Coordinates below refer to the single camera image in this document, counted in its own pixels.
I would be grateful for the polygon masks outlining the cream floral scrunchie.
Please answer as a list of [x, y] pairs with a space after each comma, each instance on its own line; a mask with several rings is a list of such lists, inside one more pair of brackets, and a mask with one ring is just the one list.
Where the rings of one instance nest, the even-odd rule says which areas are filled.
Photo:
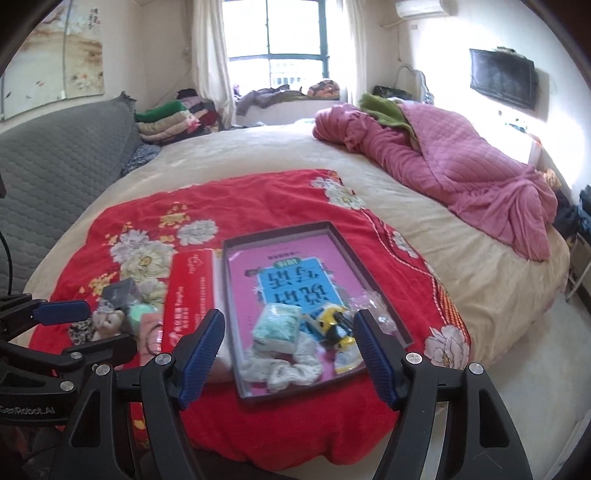
[[239, 374], [245, 382], [266, 384], [266, 389], [270, 393], [286, 390], [291, 385], [311, 386], [324, 373], [317, 348], [318, 342], [304, 332], [298, 336], [290, 360], [277, 352], [252, 348], [246, 353]]

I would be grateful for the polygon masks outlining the teal tissue pack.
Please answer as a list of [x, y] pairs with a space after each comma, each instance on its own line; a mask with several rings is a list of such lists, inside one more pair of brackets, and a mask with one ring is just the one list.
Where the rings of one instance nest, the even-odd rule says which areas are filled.
[[293, 354], [301, 329], [301, 307], [269, 303], [252, 329], [253, 347], [263, 352]]

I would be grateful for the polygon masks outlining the leopard print scrunchie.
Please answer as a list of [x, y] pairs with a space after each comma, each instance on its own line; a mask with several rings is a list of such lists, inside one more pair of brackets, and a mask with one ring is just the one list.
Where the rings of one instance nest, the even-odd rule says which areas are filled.
[[91, 342], [94, 334], [95, 327], [91, 319], [72, 322], [68, 327], [68, 337], [74, 346]]

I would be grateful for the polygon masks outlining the small plush elephant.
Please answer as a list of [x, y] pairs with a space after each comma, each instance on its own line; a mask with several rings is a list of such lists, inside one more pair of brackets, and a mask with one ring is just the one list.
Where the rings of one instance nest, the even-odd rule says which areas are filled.
[[98, 341], [112, 338], [127, 330], [126, 315], [120, 309], [104, 299], [100, 299], [96, 310], [92, 313], [92, 340]]

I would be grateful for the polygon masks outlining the red tissue box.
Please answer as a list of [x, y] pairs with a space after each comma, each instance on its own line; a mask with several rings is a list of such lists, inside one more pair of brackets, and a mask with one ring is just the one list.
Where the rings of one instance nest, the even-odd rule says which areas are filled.
[[209, 310], [225, 312], [221, 250], [192, 249], [172, 257], [163, 306], [161, 352], [197, 330]]

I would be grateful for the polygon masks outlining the clear plastic bag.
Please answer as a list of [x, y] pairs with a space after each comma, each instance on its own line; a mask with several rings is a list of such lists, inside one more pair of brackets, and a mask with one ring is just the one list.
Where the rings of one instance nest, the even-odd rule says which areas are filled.
[[369, 311], [381, 330], [389, 335], [394, 335], [398, 331], [398, 327], [387, 305], [381, 295], [376, 291], [363, 291], [361, 295], [349, 299], [349, 308], [351, 310]]

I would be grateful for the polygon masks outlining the red floral blanket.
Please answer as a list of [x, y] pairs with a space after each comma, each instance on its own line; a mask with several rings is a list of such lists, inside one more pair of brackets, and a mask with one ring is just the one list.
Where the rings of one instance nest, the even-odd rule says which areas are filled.
[[[55, 275], [40, 275], [38, 292], [96, 304], [105, 287], [129, 277], [162, 302], [174, 254], [318, 221], [334, 224], [358, 254], [409, 329], [412, 349], [435, 365], [465, 368], [470, 336], [434, 271], [331, 170], [247, 175], [110, 207]], [[318, 456], [337, 465], [359, 462], [397, 420], [363, 373], [254, 405], [240, 400], [235, 386], [211, 384], [181, 418], [194, 446], [267, 470]]]

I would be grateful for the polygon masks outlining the dark blue small box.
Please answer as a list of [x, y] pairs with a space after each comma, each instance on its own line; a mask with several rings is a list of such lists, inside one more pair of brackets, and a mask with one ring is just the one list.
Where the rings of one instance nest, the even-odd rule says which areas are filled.
[[142, 294], [132, 278], [126, 278], [106, 286], [102, 290], [102, 299], [108, 302], [114, 310], [122, 311], [143, 302]]

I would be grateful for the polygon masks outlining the mint green round object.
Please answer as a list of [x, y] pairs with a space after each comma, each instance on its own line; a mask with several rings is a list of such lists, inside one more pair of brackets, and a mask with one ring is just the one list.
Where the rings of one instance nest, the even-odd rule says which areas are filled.
[[144, 314], [155, 314], [158, 309], [150, 304], [134, 303], [127, 307], [126, 318], [135, 336], [139, 334], [141, 318]]

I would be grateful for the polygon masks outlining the beige bed sheet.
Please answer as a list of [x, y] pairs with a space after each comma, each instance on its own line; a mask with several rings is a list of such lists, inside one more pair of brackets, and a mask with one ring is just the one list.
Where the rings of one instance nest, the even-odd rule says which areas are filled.
[[548, 232], [550, 260], [527, 261], [398, 183], [367, 157], [315, 140], [308, 124], [225, 131], [164, 147], [151, 163], [108, 187], [70, 224], [24, 289], [49, 297], [91, 223], [112, 205], [207, 181], [304, 168], [334, 170], [425, 257], [462, 314], [473, 340], [473, 359], [485, 365], [510, 350], [564, 291], [570, 255], [555, 229]]

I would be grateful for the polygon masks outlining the grey quilted headboard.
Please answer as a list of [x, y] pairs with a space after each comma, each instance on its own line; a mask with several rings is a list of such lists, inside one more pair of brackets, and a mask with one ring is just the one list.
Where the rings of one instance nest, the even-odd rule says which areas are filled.
[[116, 182], [141, 139], [126, 94], [15, 126], [1, 135], [1, 290], [21, 293], [86, 208]]

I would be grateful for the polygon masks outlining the pink quilted comforter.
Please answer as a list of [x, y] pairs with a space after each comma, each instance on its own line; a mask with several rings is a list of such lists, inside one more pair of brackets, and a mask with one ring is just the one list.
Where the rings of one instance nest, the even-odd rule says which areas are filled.
[[415, 130], [418, 149], [405, 130], [382, 126], [349, 104], [318, 112], [312, 134], [365, 155], [399, 183], [443, 204], [521, 257], [548, 260], [557, 199], [543, 175], [490, 145], [458, 113], [397, 104]]

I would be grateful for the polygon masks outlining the dark clothes on stool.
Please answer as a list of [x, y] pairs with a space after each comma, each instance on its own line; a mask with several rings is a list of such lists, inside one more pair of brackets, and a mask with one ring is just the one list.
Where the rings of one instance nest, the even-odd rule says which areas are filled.
[[590, 243], [591, 240], [591, 204], [590, 186], [587, 185], [579, 192], [579, 204], [571, 204], [566, 195], [557, 190], [555, 192], [558, 207], [553, 227], [565, 240], [572, 240], [577, 234]]

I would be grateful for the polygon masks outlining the stack of folded clothes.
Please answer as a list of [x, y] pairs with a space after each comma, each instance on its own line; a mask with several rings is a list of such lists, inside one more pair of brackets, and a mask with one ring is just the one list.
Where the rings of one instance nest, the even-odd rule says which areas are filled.
[[142, 141], [158, 146], [223, 129], [214, 103], [192, 88], [179, 90], [174, 100], [161, 106], [136, 112], [134, 118]]

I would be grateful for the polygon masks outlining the green cloth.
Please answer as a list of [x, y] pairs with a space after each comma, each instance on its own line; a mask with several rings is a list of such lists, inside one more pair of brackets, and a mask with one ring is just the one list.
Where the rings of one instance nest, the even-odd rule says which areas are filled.
[[416, 133], [400, 106], [387, 98], [365, 93], [359, 101], [360, 109], [374, 118], [380, 125], [402, 129], [408, 133], [412, 146], [419, 148]]

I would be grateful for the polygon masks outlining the clothes on window sill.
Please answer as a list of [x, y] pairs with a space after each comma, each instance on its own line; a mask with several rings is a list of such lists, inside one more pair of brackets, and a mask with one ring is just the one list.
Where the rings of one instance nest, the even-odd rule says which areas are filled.
[[235, 114], [245, 116], [252, 106], [267, 109], [270, 106], [301, 100], [339, 100], [341, 88], [331, 79], [322, 79], [321, 82], [312, 85], [307, 92], [303, 89], [291, 90], [289, 84], [283, 84], [276, 88], [263, 88], [252, 90], [245, 96], [239, 97], [235, 102]]

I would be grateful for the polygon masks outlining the white curtain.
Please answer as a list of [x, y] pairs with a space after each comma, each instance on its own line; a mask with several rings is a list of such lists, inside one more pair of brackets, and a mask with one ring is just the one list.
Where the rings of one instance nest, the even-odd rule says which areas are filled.
[[192, 77], [201, 97], [211, 100], [228, 129], [235, 121], [235, 98], [228, 72], [221, 0], [191, 3]]
[[363, 1], [341, 1], [342, 47], [339, 68], [346, 90], [346, 101], [356, 105], [367, 92], [368, 43]]

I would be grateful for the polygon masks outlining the white right curtain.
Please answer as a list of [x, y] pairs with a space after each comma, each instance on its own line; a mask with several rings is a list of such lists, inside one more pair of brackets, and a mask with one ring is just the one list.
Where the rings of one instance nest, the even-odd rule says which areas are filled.
[[346, 101], [356, 105], [367, 92], [368, 43], [363, 1], [341, 1], [342, 47], [339, 68], [346, 90]]

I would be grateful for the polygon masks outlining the window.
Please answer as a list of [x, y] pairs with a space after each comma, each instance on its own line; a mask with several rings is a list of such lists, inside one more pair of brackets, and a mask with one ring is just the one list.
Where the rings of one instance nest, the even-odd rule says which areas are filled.
[[329, 76], [324, 1], [222, 3], [231, 86], [239, 94], [290, 86], [305, 90]]

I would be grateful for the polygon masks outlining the white air conditioner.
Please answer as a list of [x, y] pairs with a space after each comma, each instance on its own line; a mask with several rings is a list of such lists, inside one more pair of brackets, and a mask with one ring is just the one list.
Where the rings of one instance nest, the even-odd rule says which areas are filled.
[[397, 15], [402, 20], [450, 16], [456, 11], [456, 2], [450, 0], [396, 0]]

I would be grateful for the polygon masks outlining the wall painting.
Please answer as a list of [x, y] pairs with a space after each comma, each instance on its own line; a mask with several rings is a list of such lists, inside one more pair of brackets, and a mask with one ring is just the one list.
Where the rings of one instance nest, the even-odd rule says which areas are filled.
[[105, 93], [101, 16], [94, 1], [62, 1], [1, 76], [1, 118]]

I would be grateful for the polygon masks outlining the wall mounted television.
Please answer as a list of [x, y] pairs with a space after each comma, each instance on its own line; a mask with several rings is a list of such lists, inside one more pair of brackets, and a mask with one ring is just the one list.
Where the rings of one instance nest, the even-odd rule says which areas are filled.
[[535, 110], [539, 77], [535, 64], [514, 52], [471, 49], [472, 90], [500, 103]]

